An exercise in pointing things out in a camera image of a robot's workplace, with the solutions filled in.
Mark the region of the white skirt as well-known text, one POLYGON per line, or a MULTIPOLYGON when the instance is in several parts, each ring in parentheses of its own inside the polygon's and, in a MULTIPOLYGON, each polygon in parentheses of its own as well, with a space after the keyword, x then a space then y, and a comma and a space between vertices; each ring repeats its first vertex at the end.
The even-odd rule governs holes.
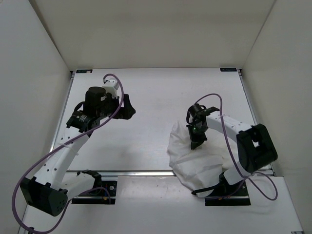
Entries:
POLYGON ((206 137, 207 141, 192 150, 185 124, 177 121, 170 132, 169 166, 190 191, 217 185, 219 175, 234 165, 224 135, 209 129, 206 137))

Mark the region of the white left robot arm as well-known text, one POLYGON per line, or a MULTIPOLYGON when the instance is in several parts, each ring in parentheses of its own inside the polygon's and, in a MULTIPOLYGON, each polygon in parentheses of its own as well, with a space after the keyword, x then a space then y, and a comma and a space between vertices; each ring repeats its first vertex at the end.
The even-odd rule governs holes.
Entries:
POLYGON ((80 148, 91 137, 91 129, 100 125, 104 118, 130 119, 135 114, 129 95, 123 96, 123 106, 115 90, 90 87, 85 100, 75 108, 66 123, 60 150, 48 157, 44 165, 31 178, 24 178, 20 188, 26 203, 51 216, 58 216, 68 201, 68 189, 62 182, 71 162, 80 148))

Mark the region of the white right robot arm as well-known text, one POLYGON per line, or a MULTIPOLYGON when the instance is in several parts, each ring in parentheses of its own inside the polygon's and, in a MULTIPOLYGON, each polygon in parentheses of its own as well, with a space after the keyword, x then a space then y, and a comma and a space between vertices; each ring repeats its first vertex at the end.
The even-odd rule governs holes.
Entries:
POLYGON ((232 139, 238 149, 238 161, 219 176, 219 183, 194 190, 193 195, 214 189, 230 195, 236 190, 236 184, 278 158, 270 134, 263 124, 248 125, 223 115, 216 107, 206 108, 198 103, 188 109, 186 121, 192 150, 208 140, 205 135, 208 129, 223 133, 226 143, 232 139))

